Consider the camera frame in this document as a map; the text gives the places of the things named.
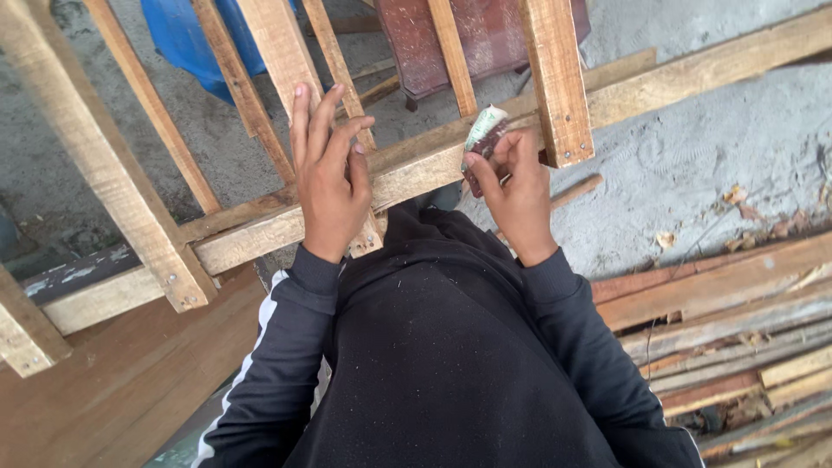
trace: white stripe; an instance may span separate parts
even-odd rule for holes
[[[289,276],[286,275],[285,271],[280,270],[277,273],[275,273],[275,275],[271,278],[271,291],[269,292],[269,295],[263,300],[263,302],[260,303],[260,314],[258,321],[260,322],[260,328],[262,329],[262,331],[260,332],[260,336],[257,337],[257,342],[255,343],[254,349],[251,350],[251,353],[255,352],[257,346],[259,346],[260,342],[263,340],[263,336],[265,336],[266,325],[269,323],[269,319],[271,318],[272,314],[275,313],[275,309],[277,308],[277,302],[271,300],[271,292],[275,290],[275,288],[277,287],[277,285],[280,284],[281,281],[285,280],[288,277]],[[220,421],[220,418],[222,416],[225,416],[225,412],[228,411],[228,407],[231,406],[231,403],[228,402],[228,395],[230,395],[230,393],[234,391],[234,387],[236,387],[237,384],[239,384],[243,381],[243,379],[245,379],[245,373],[251,367],[251,353],[249,353],[249,355],[246,356],[245,359],[243,359],[243,366],[240,369],[240,373],[237,374],[237,377],[234,378],[234,382],[231,384],[231,388],[228,390],[225,396],[222,397],[222,414],[217,416],[217,418],[213,422],[211,422],[210,426],[208,426],[208,428],[205,429],[205,432],[202,433],[202,436],[200,437],[200,443],[197,446],[196,450],[196,460],[194,460],[194,462],[191,463],[191,468],[197,468],[200,465],[200,463],[202,463],[202,461],[212,458],[214,456],[214,447],[209,446],[206,443],[206,434],[216,429],[217,423]]]

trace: wooden frame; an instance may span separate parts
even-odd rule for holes
[[[209,1],[199,0],[197,4],[205,6],[209,15],[213,15],[212,3],[206,3]],[[114,47],[116,57],[121,56],[119,63],[126,69],[136,93],[145,93],[140,100],[143,104],[148,102],[149,114],[155,113],[156,117],[151,115],[151,120],[157,130],[167,132],[168,140],[178,142],[181,137],[177,138],[178,132],[166,117],[164,106],[118,21],[114,16],[102,16],[102,12],[111,15],[109,5],[105,0],[87,2],[95,6],[93,16],[105,38],[110,38],[107,43]],[[559,0],[557,4],[562,7],[563,2]],[[447,9],[442,10],[445,3],[447,0],[432,0],[434,21],[438,18],[440,22],[444,21],[443,24],[453,24],[448,22],[453,18],[448,18]],[[533,36],[535,43],[554,34],[548,30],[552,22],[562,22],[566,14],[562,8],[553,15],[544,14],[539,10],[542,3],[538,0],[522,0],[521,3],[526,33]],[[348,87],[345,111],[350,116],[362,114],[323,5],[320,0],[305,0],[305,5],[311,11],[312,26],[336,81]],[[292,107],[297,82],[307,82],[317,91],[313,93],[312,103],[316,106],[322,89],[286,0],[240,0],[240,8],[285,108]],[[227,35],[222,34],[223,27],[217,24],[216,17],[203,14],[200,18],[203,22],[212,22],[207,26],[206,34],[214,37],[212,47],[217,55],[230,56],[225,65],[230,70],[226,76],[236,77],[233,79],[240,86],[236,90],[239,92],[237,103],[245,116],[243,120],[250,134],[256,133],[263,142],[263,135],[269,133],[266,124],[270,127],[270,122],[257,108],[259,97],[256,92],[247,87],[245,77],[236,68],[233,44],[229,44]],[[553,145],[559,143],[561,135],[572,134],[568,129],[564,134],[562,122],[554,122],[548,117],[554,115],[552,109],[560,105],[552,96],[566,96],[568,102],[578,103],[578,111],[571,110],[568,114],[575,116],[570,118],[570,126],[585,127],[587,131],[590,124],[594,128],[604,127],[830,49],[832,30],[828,26],[831,23],[832,6],[827,5],[658,66],[654,66],[655,51],[647,51],[583,74],[577,65],[577,56],[574,63],[560,63],[538,54],[538,57],[532,57],[537,96],[515,97],[498,106],[509,113],[511,127],[534,126],[540,127],[544,135],[550,132],[552,136],[545,138],[543,146],[554,156],[554,160],[550,156],[550,162],[562,166],[564,162],[557,160],[562,155],[553,153]],[[218,212],[212,212],[214,208],[206,203],[203,207],[209,214],[177,227],[42,2],[0,0],[0,29],[0,41],[10,62],[25,78],[24,82],[67,150],[143,263],[40,305],[42,314],[61,335],[79,331],[161,296],[168,296],[180,311],[205,305],[216,295],[211,276],[303,239],[303,216],[294,185]],[[442,33],[446,37],[449,36],[447,30],[446,27]],[[570,54],[573,49],[577,50],[568,38],[553,40]],[[448,51],[451,49],[443,47],[443,50],[446,62],[451,62],[453,57],[449,57]],[[556,71],[555,75],[571,75],[565,81],[550,80],[552,70]],[[580,102],[587,104],[586,119],[579,117],[582,116]],[[463,141],[474,118],[473,114],[467,115],[372,154],[369,158],[374,191],[372,212],[380,213],[399,202],[461,179],[459,164]],[[365,146],[374,149],[369,132],[362,138],[367,142]],[[569,147],[571,141],[565,140],[560,148],[564,148],[563,144]],[[583,149],[591,151],[591,139],[582,142],[585,146],[588,142],[590,147]],[[169,145],[171,155],[187,159],[190,153],[183,147],[178,143]],[[582,157],[570,158],[570,162],[578,159]],[[191,171],[189,185],[195,193],[198,190],[195,187],[207,187],[207,184],[197,183],[201,177],[198,167],[195,171],[181,170],[183,174]],[[368,223],[373,221],[369,216]],[[371,228],[375,232],[374,240],[380,241],[381,231],[377,225],[371,224]]]

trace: sleeve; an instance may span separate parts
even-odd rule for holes
[[[544,340],[619,462],[703,466],[690,433],[666,426],[659,399],[598,315],[589,281],[572,272],[563,250],[523,268],[522,277]]]
[[[199,466],[281,466],[310,420],[322,343],[335,311],[335,265],[298,247],[260,305],[260,335],[202,434]]]

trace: stack of lumber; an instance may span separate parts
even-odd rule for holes
[[[738,401],[760,400],[764,410],[750,422],[697,440],[703,458],[804,466],[794,456],[822,461],[832,451],[824,444],[832,412],[821,412],[832,408],[830,262],[825,233],[596,281],[592,290],[666,417],[713,405],[725,415]],[[789,443],[765,442],[776,437]]]

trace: left hand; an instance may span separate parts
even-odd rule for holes
[[[351,118],[329,135],[335,105],[344,90],[344,85],[332,86],[310,120],[310,87],[298,83],[289,130],[306,226],[304,247],[331,263],[341,261],[373,201],[364,148],[360,143],[352,147],[349,143],[359,131],[372,127],[375,118]]]

